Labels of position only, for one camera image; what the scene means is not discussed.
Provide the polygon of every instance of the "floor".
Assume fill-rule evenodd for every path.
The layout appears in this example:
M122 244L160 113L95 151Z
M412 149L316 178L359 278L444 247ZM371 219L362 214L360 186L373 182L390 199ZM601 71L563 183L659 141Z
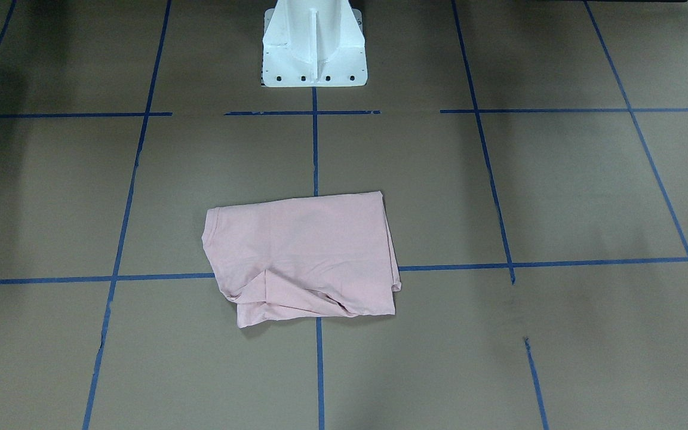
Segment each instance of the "floor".
M688 428L688 3L0 1L0 428ZM210 207L380 190L393 317L239 330Z

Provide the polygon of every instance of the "pink fabric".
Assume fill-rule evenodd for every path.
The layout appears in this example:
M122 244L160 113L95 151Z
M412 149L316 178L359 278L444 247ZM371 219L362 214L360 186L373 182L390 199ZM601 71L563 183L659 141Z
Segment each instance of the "pink fabric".
M215 207L202 241L240 328L394 314L401 283L380 191Z

